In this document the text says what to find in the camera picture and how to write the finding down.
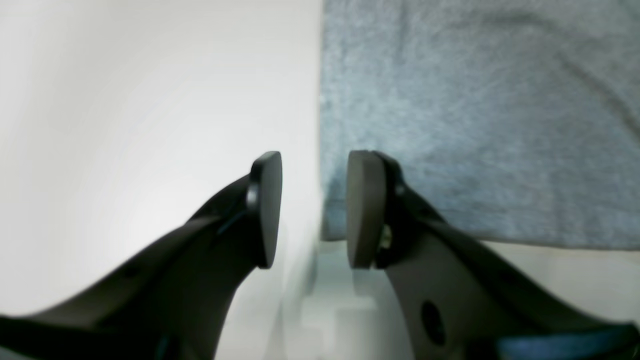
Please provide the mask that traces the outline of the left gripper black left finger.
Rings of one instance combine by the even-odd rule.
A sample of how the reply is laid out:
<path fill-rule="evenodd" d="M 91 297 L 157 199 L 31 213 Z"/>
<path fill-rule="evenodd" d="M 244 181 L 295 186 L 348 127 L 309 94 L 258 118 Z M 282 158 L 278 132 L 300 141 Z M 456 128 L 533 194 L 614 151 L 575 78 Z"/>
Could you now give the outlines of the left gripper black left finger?
<path fill-rule="evenodd" d="M 1 358 L 212 360 L 235 293 L 277 249 L 282 157 L 266 152 L 186 223 L 84 291 L 2 316 Z"/>

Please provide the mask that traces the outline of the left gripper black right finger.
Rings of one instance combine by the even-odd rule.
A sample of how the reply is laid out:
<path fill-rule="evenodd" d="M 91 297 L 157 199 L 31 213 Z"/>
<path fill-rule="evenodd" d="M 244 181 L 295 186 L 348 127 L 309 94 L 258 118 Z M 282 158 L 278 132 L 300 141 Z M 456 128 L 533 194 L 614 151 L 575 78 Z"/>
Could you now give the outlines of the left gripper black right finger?
<path fill-rule="evenodd" d="M 455 228 L 385 153 L 350 151 L 352 269 L 385 273 L 418 360 L 637 360 L 639 329 L 578 310 Z"/>

